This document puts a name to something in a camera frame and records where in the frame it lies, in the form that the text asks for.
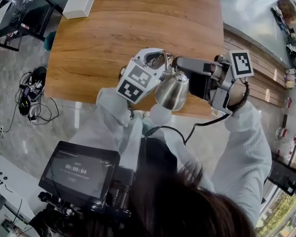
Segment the wooden bench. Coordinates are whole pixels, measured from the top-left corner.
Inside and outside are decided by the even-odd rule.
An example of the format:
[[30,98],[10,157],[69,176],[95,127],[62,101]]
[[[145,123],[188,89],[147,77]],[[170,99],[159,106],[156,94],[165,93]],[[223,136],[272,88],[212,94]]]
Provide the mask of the wooden bench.
[[[250,95],[279,107],[284,106],[285,101],[285,68],[268,56],[253,44],[241,37],[224,31],[224,50],[249,50],[252,66],[255,72],[248,78]],[[241,81],[237,81],[235,87],[245,91]]]

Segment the display screen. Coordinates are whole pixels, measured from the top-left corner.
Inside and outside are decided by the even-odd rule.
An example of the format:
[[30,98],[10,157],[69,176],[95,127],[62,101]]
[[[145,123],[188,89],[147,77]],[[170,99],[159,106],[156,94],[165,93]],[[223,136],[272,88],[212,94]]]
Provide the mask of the display screen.
[[60,149],[55,154],[46,177],[74,191],[100,198],[111,166],[109,160]]

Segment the shirt sleeve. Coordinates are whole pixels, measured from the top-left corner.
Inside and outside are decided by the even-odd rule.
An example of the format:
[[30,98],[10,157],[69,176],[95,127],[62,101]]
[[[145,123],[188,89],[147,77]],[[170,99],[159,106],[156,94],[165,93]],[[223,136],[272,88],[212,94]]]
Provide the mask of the shirt sleeve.
[[225,126],[230,131],[229,141],[211,180],[216,192],[237,203],[255,226],[263,184],[272,165],[260,113],[247,102],[226,120]]

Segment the white box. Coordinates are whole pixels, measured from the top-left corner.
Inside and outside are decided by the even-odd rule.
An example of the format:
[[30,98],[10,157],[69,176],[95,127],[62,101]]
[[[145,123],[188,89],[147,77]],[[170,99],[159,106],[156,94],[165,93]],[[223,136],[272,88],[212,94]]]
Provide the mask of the white box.
[[68,0],[63,15],[67,19],[89,16],[94,0]]

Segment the black electronic device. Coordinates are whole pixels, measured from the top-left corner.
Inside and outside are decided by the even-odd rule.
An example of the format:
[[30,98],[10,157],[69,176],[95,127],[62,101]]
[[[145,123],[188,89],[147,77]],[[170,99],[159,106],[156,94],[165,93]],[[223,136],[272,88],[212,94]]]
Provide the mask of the black electronic device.
[[104,209],[119,153],[60,141],[39,186],[80,208]]

